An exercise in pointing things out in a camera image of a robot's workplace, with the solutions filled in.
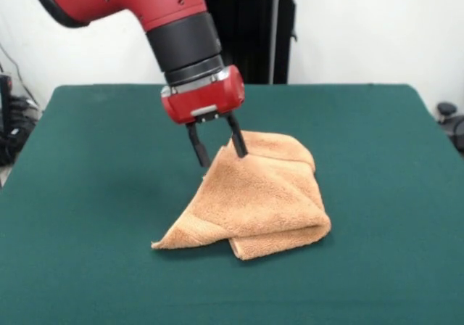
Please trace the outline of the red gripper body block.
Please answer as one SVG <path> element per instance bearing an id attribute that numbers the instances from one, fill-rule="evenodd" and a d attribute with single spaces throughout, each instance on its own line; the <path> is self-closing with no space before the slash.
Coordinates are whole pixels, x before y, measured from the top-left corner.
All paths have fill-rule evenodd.
<path id="1" fill-rule="evenodd" d="M 177 124 L 194 122 L 203 115 L 230 112 L 244 102 L 244 82 L 234 65 L 180 86 L 161 90 L 162 105 Z"/>

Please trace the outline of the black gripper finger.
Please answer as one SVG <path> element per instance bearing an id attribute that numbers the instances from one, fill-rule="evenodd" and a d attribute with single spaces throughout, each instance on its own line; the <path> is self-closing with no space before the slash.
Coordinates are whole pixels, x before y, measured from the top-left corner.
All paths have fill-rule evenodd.
<path id="1" fill-rule="evenodd" d="M 236 154 L 238 155 L 238 157 L 246 157 L 248 155 L 248 150 L 245 144 L 244 137 L 241 133 L 238 120 L 232 112 L 228 112 L 225 115 L 225 119 L 227 120 L 227 123 L 232 131 L 231 140 L 236 150 Z"/>
<path id="2" fill-rule="evenodd" d="M 194 151 L 195 151 L 196 157 L 197 157 L 197 159 L 199 161 L 199 164 L 203 168 L 209 167 L 210 166 L 210 158 L 209 158 L 209 155 L 207 154 L 206 147 L 203 145 L 203 143 L 201 143 L 201 141 L 199 139 L 197 129 L 196 129 L 196 123 L 195 122 L 187 123 L 186 128 L 187 128 L 187 131 L 188 131 L 189 140 L 191 142 L 192 147 L 194 148 Z"/>

